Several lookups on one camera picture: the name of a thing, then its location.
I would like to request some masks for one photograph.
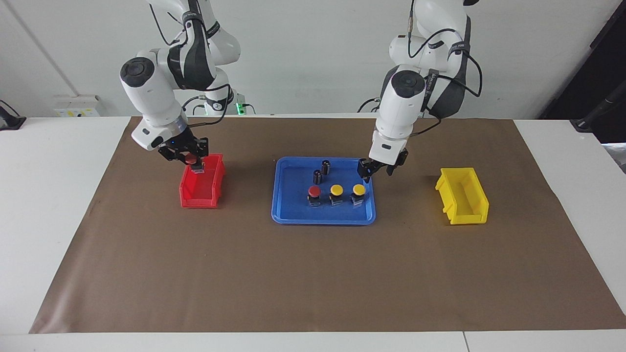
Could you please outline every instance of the plastic bin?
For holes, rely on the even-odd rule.
[[[204,158],[204,173],[193,173],[187,165],[180,181],[180,205],[195,209],[217,208],[224,173],[222,154],[209,154]]]
[[[484,224],[489,202],[474,168],[442,168],[436,190],[450,224]]]

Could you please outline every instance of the yellow plastic container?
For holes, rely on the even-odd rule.
[[[442,168],[436,190],[450,224],[484,224],[489,202],[472,167]]]

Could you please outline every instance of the brown mat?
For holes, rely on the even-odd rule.
[[[276,224],[275,161],[361,157],[373,120],[231,118],[218,210],[184,210],[183,165],[126,129],[31,333],[626,328],[512,121],[446,120],[374,178],[368,227]],[[421,121],[418,128],[431,121]],[[441,167],[474,167],[486,225],[451,226]]]

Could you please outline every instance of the tabletop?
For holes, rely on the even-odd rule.
[[[0,133],[0,351],[94,346],[103,351],[623,351],[626,346],[626,330],[27,335],[128,120],[31,118],[20,131]],[[575,132],[567,121],[515,123],[626,311],[626,175],[593,135]]]

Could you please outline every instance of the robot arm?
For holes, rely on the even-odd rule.
[[[122,85],[143,114],[132,137],[147,150],[158,148],[167,160],[180,160],[201,171],[208,139],[193,135],[173,90],[205,91],[207,97],[222,103],[220,111],[225,113],[234,94],[226,73],[215,65],[237,61],[240,46],[215,20],[208,0],[150,3],[180,19],[185,39],[169,48],[140,51],[122,66]]]
[[[404,164],[413,124],[425,112],[437,119],[454,115],[463,103],[470,51],[471,22],[464,5],[475,0],[415,0],[409,34],[394,39],[389,49],[397,64],[387,73],[369,159],[359,162],[366,181],[380,168],[391,175]],[[413,12],[419,38],[411,36]]]

